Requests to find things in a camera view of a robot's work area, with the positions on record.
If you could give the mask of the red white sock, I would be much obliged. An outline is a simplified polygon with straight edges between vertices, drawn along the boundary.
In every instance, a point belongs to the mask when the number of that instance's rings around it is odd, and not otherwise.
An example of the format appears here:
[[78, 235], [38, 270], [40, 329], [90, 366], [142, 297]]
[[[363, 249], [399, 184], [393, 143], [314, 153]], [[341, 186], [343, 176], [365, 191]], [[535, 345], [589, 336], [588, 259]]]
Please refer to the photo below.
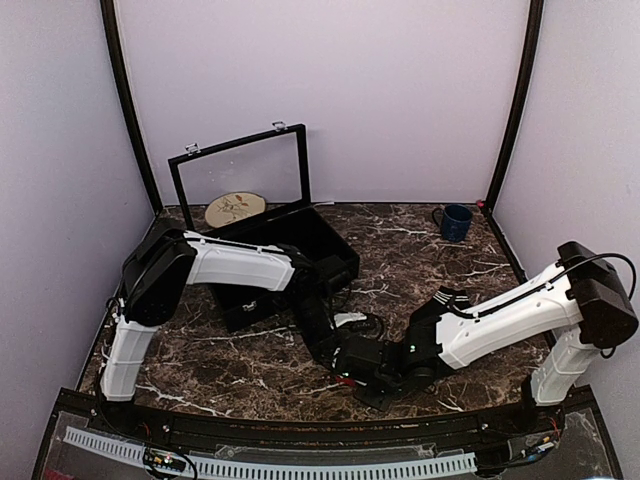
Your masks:
[[357, 380], [357, 379], [354, 379], [354, 378], [351, 378], [351, 377], [348, 377], [348, 376], [342, 376], [342, 375], [338, 375], [336, 377], [336, 381], [338, 383], [340, 383], [340, 384], [344, 384], [344, 385], [347, 385], [347, 386], [352, 387], [352, 388], [366, 387], [367, 386], [366, 382], [363, 382], [363, 381], [360, 381], [360, 380]]

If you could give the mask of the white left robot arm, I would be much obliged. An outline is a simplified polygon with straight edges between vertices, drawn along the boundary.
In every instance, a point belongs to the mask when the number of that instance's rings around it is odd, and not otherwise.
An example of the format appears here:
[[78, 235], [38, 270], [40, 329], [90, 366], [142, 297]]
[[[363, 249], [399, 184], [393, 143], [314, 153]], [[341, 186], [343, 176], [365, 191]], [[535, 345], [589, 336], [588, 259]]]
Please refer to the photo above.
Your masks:
[[115, 334], [96, 378], [97, 396], [108, 400], [103, 421], [120, 436], [140, 429], [140, 412], [127, 402], [153, 336], [173, 318], [186, 286], [222, 284], [281, 294], [309, 352], [332, 370], [347, 334], [370, 318], [334, 310], [336, 286], [349, 280], [339, 261], [315, 262], [288, 244], [247, 244], [176, 228], [147, 235], [124, 262], [116, 293], [106, 302]]

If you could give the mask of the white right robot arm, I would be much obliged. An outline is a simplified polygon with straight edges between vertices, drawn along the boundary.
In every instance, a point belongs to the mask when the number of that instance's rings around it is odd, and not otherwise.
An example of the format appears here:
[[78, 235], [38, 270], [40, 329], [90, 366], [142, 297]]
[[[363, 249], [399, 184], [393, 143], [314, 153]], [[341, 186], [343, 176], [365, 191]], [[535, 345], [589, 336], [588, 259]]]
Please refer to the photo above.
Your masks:
[[525, 400], [510, 413], [517, 432], [534, 432], [600, 352], [615, 350], [639, 328], [634, 290], [623, 286], [613, 254], [576, 241], [558, 254], [528, 282], [475, 306], [465, 291], [440, 288], [411, 315], [402, 340], [349, 336], [335, 349], [332, 370], [356, 386], [362, 402], [386, 410], [496, 350], [559, 329], [551, 353], [522, 388]]

